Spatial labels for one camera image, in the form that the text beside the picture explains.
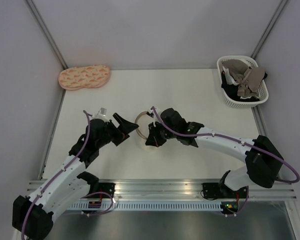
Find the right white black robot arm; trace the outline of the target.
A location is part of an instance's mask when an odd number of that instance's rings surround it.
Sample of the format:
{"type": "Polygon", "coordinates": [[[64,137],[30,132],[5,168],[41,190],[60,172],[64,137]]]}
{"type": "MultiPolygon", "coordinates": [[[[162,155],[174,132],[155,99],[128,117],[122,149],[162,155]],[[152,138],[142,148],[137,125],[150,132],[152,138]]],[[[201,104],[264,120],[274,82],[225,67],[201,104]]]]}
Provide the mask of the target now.
{"type": "Polygon", "coordinates": [[[266,136],[251,139],[222,134],[201,123],[186,121],[173,108],[158,112],[151,107],[146,115],[153,118],[148,125],[147,146],[158,148],[175,139],[182,145],[212,149],[244,163],[237,170],[226,171],[216,184],[225,198],[250,185],[270,189],[277,180],[282,156],[266,136]]]}

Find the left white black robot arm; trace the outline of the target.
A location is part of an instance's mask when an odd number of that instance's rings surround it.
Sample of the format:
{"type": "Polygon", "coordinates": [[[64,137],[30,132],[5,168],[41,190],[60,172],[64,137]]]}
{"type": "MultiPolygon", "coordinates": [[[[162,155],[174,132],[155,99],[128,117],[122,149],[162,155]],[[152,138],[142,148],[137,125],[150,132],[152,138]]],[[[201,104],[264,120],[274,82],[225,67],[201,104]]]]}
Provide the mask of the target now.
{"type": "Polygon", "coordinates": [[[109,143],[122,144],[139,126],[117,113],[115,126],[105,116],[105,109],[97,114],[85,113],[87,127],[70,149],[68,156],[40,187],[28,196],[18,196],[12,207],[12,226],[20,232],[22,240],[43,240],[56,220],[83,197],[94,198],[99,193],[99,178],[87,172],[99,156],[100,149],[109,143]]]}

